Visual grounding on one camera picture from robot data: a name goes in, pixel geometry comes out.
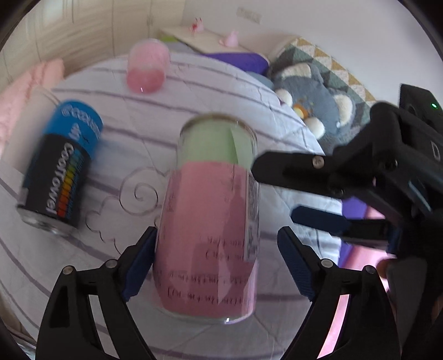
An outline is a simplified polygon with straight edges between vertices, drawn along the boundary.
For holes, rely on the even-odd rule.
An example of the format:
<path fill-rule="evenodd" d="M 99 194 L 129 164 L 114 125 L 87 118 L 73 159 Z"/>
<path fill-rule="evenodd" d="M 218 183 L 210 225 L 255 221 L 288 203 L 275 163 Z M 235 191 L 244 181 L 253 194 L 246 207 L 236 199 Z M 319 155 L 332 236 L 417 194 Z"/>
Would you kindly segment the triangle patterned quilted headboard cover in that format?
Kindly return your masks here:
<path fill-rule="evenodd" d="M 335 58 L 304 37 L 291 37 L 281 47 L 273 60 L 270 60 L 268 75 L 274 77 L 287 66 L 307 62 L 316 66 L 325 86 L 344 91 L 357 105 L 361 122 L 369 117 L 369 110 L 375 103 L 374 96 L 366 87 Z"/>

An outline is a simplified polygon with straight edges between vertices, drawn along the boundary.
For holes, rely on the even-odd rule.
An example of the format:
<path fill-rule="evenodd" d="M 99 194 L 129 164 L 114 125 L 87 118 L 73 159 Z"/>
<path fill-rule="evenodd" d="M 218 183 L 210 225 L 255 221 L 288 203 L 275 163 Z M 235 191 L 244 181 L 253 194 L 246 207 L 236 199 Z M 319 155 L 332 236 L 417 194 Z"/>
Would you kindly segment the clear cup pink green paper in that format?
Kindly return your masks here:
<path fill-rule="evenodd" d="M 180 131 L 158 230 L 153 278 L 158 303 L 205 323 L 249 317 L 260 247 L 254 131 L 222 113 L 206 113 Z"/>

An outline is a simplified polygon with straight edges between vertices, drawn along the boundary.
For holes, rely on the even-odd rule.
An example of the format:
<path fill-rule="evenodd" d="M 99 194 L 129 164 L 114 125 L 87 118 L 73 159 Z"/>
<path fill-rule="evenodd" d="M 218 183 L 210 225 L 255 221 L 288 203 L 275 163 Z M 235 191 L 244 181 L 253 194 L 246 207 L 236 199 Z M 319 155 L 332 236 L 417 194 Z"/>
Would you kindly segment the blue black cool towel can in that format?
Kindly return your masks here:
<path fill-rule="evenodd" d="M 84 102 L 68 100 L 56 107 L 20 189 L 17 211 L 25 223 L 61 236 L 78 227 L 83 186 L 103 126 Z"/>

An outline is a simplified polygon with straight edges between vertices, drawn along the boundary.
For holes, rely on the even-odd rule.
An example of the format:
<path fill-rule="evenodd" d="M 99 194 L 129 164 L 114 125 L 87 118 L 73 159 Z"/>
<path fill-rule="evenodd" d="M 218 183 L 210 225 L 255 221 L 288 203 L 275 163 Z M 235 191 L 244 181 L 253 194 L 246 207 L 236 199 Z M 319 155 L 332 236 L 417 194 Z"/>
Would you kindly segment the white purple striped quilt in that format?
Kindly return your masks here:
<path fill-rule="evenodd" d="M 257 135 L 259 151 L 320 153 L 308 128 L 273 91 L 238 68 L 174 53 L 162 88 L 148 95 L 126 86 L 125 58 L 67 77 L 60 100 L 89 104 L 104 129 L 86 182 L 78 230 L 61 238 L 24 223 L 16 210 L 22 174 L 1 164 L 1 292 L 31 337 L 38 336 L 50 292 L 67 265 L 94 269 L 134 244 L 161 214 L 182 126 L 192 117 L 223 112 Z M 263 186 L 260 202 L 254 313 L 234 325 L 206 325 L 163 312 L 147 279 L 129 309 L 158 359 L 279 359 L 308 309 L 279 253 L 276 234 L 291 225 L 294 206 L 340 212 L 335 199 Z"/>

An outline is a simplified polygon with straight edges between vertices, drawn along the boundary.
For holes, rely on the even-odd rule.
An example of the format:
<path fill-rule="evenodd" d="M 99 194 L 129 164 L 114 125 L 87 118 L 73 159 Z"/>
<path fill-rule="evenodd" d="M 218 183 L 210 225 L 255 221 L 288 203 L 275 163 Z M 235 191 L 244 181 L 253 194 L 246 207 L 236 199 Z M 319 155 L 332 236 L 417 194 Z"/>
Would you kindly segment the small pink plastic cup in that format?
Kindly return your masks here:
<path fill-rule="evenodd" d="M 149 38 L 131 48 L 128 54 L 126 82 L 138 94 L 158 91 L 166 80 L 171 54 L 165 43 Z"/>

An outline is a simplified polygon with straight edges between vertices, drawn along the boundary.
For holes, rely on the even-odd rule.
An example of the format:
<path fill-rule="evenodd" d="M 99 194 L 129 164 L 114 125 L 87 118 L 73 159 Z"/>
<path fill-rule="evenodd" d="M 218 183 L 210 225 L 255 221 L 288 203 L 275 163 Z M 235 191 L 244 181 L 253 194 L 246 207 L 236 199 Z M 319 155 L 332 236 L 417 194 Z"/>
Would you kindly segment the white nightstand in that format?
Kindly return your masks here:
<path fill-rule="evenodd" d="M 220 44 L 221 35 L 204 30 L 201 33 L 192 33 L 186 26 L 163 27 L 159 30 L 161 36 L 175 37 L 193 50 L 203 54 L 210 53 L 251 53 L 242 46 L 229 48 Z"/>

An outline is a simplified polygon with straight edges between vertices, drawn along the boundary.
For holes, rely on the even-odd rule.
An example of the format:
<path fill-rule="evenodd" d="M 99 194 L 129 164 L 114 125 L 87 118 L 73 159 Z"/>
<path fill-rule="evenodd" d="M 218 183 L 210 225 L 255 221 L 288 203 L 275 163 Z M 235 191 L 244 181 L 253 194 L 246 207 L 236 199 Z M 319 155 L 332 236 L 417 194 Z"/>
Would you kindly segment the grey bear plush pillow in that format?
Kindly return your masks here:
<path fill-rule="evenodd" d="M 332 75 L 309 62 L 272 75 L 275 93 L 304 121 L 326 154 L 349 143 L 369 122 L 370 110 L 348 86 L 330 86 Z"/>

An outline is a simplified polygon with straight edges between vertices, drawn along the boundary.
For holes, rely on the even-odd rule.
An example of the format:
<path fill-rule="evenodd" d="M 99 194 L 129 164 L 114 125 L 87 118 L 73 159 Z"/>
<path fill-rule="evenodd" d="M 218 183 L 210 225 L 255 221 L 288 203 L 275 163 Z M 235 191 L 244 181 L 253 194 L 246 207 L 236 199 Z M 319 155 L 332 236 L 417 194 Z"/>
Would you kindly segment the cream built-in wardrobe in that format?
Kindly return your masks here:
<path fill-rule="evenodd" d="M 1 49 L 1 81 L 61 58 L 67 74 L 114 56 L 182 22 L 184 1 L 40 1 Z"/>

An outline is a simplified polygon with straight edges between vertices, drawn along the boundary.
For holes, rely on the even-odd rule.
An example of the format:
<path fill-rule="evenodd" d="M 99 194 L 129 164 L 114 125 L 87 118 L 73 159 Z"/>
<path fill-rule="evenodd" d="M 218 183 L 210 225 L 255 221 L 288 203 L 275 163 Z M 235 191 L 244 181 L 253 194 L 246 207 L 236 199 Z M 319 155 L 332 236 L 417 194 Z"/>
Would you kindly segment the pink red rabbit figurine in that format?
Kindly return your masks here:
<path fill-rule="evenodd" d="M 197 34 L 197 33 L 201 33 L 204 31 L 204 22 L 201 17 L 194 19 L 194 22 L 189 27 L 189 31 L 192 34 Z"/>

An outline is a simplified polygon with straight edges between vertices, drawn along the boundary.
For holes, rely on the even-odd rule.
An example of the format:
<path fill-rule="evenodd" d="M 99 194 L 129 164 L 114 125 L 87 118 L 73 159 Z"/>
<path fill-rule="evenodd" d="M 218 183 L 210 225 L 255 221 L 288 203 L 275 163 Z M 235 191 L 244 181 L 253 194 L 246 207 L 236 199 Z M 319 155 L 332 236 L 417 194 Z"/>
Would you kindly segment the pink folded duvet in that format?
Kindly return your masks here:
<path fill-rule="evenodd" d="M 64 79 L 64 75 L 65 64 L 61 58 L 43 61 L 30 67 L 1 93 L 1 153 L 32 91 L 38 86 L 51 89 Z"/>

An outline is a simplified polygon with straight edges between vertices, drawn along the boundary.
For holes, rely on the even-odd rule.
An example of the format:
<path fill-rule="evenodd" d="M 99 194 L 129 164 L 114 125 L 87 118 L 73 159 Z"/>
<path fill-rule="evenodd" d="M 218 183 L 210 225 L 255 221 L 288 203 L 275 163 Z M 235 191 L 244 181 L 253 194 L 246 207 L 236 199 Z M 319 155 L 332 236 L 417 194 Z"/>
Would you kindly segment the white wall socket panel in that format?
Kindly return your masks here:
<path fill-rule="evenodd" d="M 249 10 L 247 8 L 238 7 L 238 9 L 236 10 L 236 15 L 239 18 L 246 19 L 250 22 L 254 22 L 256 24 L 261 24 L 262 15 L 259 14 L 258 12 Z"/>

